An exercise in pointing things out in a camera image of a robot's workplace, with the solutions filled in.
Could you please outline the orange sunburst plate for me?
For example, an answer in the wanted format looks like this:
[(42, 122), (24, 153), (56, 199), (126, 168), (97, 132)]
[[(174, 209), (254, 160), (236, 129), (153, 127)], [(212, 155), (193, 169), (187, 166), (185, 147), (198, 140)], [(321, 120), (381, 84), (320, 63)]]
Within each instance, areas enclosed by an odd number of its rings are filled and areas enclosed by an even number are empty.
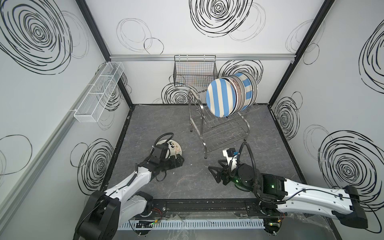
[(235, 112), (239, 112), (242, 110), (242, 108), (245, 105), (246, 89), (245, 89), (245, 86), (244, 86), (242, 80), (238, 76), (231, 75), (231, 76), (229, 76), (229, 78), (235, 84), (235, 89), (236, 89), (236, 93), (237, 93), (237, 103), (236, 103)]

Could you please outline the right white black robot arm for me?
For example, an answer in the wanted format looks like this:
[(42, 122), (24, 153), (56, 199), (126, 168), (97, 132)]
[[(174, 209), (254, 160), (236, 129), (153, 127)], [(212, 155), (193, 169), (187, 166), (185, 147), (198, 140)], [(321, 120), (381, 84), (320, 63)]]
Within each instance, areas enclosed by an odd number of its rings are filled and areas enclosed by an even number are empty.
[(234, 183), (243, 192), (252, 193), (264, 215), (302, 213), (319, 215), (350, 228), (368, 229), (368, 218), (361, 206), (358, 190), (353, 186), (325, 189), (301, 184), (284, 177), (261, 174), (252, 166), (232, 168), (224, 160), (219, 167), (209, 167), (217, 183)]

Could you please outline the white plate green cloud outline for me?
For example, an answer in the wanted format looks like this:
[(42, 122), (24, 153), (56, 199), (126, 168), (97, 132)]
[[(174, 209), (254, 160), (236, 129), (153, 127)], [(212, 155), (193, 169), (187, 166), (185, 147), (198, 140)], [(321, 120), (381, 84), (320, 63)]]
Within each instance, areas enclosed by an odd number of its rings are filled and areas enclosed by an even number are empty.
[(256, 78), (253, 75), (251, 75), (251, 77), (253, 80), (253, 88), (254, 88), (252, 105), (254, 105), (256, 103), (257, 98), (258, 98), (259, 90), (258, 90), (258, 84), (257, 84)]

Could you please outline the green red rimmed white plate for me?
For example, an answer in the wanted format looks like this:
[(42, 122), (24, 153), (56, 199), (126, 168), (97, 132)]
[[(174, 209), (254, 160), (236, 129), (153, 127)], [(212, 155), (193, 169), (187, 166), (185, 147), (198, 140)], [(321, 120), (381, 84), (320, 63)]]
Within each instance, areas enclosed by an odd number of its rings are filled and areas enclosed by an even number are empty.
[(232, 85), (235, 91), (235, 107), (231, 114), (235, 114), (243, 109), (245, 103), (244, 85), (241, 79), (236, 75), (224, 77)]

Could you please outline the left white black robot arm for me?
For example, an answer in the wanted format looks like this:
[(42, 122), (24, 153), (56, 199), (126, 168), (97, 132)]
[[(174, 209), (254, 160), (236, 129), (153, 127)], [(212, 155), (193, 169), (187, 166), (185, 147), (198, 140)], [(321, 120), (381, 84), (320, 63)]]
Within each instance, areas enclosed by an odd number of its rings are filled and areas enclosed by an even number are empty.
[(136, 215), (152, 212), (153, 197), (141, 191), (160, 172), (166, 172), (183, 165), (185, 159), (169, 149), (168, 143), (153, 147), (151, 153), (127, 178), (114, 187), (101, 192), (95, 191), (75, 227), (73, 238), (79, 240), (111, 240), (118, 227)]

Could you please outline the blue striped plate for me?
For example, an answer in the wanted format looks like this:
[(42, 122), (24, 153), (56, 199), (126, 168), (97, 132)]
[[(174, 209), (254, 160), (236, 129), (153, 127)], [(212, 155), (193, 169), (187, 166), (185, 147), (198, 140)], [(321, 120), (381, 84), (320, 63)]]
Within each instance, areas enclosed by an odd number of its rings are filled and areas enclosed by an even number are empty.
[(250, 107), (255, 102), (255, 79), (247, 72), (236, 73), (237, 76), (243, 83), (245, 88), (245, 103), (243, 104), (242, 111)]
[(218, 118), (229, 116), (236, 106), (234, 87), (226, 79), (212, 81), (207, 88), (206, 103), (214, 116)]

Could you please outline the cream plate with black drawing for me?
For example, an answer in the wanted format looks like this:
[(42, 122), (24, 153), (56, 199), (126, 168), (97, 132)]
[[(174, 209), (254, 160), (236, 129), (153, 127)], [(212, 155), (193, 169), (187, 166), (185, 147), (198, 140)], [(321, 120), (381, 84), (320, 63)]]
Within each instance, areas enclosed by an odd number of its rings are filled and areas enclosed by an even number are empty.
[(164, 157), (165, 159), (171, 156), (182, 155), (182, 148), (180, 144), (174, 140), (163, 139), (157, 142), (155, 150), (159, 150), (161, 157)]

